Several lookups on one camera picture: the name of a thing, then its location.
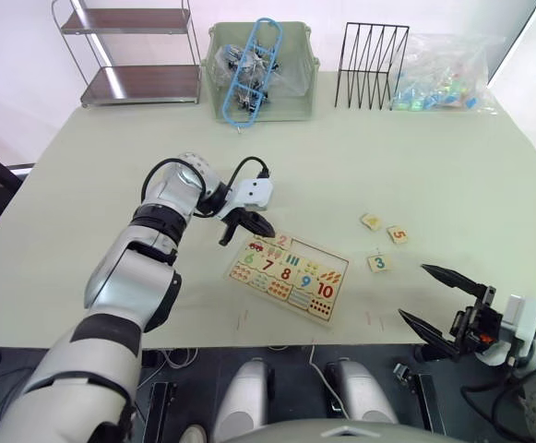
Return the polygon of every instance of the black wire rack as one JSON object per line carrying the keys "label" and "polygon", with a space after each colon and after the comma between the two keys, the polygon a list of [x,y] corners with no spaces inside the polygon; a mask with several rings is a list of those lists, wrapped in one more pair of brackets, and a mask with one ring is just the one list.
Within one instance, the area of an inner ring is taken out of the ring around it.
{"label": "black wire rack", "polygon": [[351,108],[352,101],[355,103],[356,99],[358,108],[362,108],[364,94],[368,92],[368,109],[378,103],[378,109],[387,105],[392,110],[392,98],[399,85],[408,37],[409,26],[346,23],[339,58],[335,106],[338,105],[339,86],[345,83],[348,108]]}

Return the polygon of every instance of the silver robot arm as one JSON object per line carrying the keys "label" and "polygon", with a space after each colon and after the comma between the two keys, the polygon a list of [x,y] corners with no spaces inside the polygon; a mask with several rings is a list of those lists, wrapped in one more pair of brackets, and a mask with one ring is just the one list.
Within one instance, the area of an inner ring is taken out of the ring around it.
{"label": "silver robot arm", "polygon": [[[225,185],[193,153],[153,168],[142,204],[89,279],[86,316],[44,356],[0,423],[0,443],[118,442],[129,435],[141,336],[167,319],[179,293],[181,277],[173,262],[195,211],[227,223],[222,245],[238,224],[274,235],[267,221],[248,211],[265,209],[271,197],[262,165],[257,179],[233,187],[235,174]],[[162,166],[163,179],[147,189]]]}

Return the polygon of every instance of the plastic bin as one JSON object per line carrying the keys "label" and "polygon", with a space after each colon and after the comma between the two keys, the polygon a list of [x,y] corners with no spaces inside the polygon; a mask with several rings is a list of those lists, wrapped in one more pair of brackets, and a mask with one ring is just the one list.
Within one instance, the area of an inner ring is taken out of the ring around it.
{"label": "plastic bin", "polygon": [[[220,87],[214,81],[213,70],[216,69],[214,55],[225,44],[236,44],[245,47],[249,33],[253,28],[253,22],[221,22],[216,23],[208,31],[210,34],[210,46],[206,60],[202,61],[210,102],[217,120],[222,118],[222,103],[228,87]],[[293,66],[294,69],[304,72],[308,76],[308,90],[305,95],[297,97],[272,97],[269,102],[262,104],[258,122],[276,122],[286,120],[308,120],[313,113],[313,103],[316,92],[316,73],[319,68],[319,60],[313,56],[309,37],[311,29],[302,21],[281,21],[283,29],[282,45],[278,54],[278,62],[281,66]],[[259,41],[275,41],[275,30],[269,26],[262,26],[258,33]],[[245,120],[248,118],[247,111],[241,110],[232,113],[235,119]]]}

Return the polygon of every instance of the shoe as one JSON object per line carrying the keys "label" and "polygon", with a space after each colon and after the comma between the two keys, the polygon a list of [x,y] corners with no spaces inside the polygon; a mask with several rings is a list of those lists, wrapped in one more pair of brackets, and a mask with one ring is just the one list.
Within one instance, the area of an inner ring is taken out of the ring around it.
{"label": "shoe", "polygon": [[191,425],[182,434],[179,443],[206,443],[206,431],[200,425]]}

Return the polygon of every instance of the gray floor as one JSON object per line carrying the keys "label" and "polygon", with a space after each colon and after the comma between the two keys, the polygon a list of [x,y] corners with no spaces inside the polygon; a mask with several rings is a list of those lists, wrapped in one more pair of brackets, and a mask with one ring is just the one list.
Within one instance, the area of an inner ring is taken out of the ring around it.
{"label": "gray floor", "polygon": [[[408,364],[413,370],[432,374],[442,410],[447,434],[468,442],[494,443],[506,440],[497,436],[459,396],[461,385],[478,385],[497,377],[497,373],[478,362],[465,358],[458,364],[449,361],[419,365],[411,358],[412,346],[408,345],[366,345],[366,346],[317,346],[315,362],[324,368],[326,363],[337,361],[339,357],[350,357],[363,363],[378,379],[404,425],[423,427],[419,407],[414,395],[402,387],[392,375],[398,362]],[[153,382],[173,381],[177,383],[175,401],[170,405],[163,442],[177,442],[184,429],[190,424],[201,424],[206,429],[212,427],[220,401],[237,369],[253,357],[261,357],[276,372],[276,395],[269,405],[270,423],[299,419],[326,417],[328,406],[324,388],[308,365],[309,346],[293,346],[284,351],[274,352],[268,348],[212,348],[201,349],[197,360],[188,368],[172,370],[168,367],[160,371],[150,383],[138,392],[137,402],[145,416],[149,404],[149,391]],[[0,349],[0,403],[11,390],[17,391],[23,380],[43,356],[40,350]],[[143,369],[142,379],[154,371],[155,367]],[[489,396],[479,396],[485,408],[489,407]],[[508,425],[522,434],[522,411],[510,402],[504,408],[503,416]],[[142,441],[143,425],[135,422],[133,442]]]}

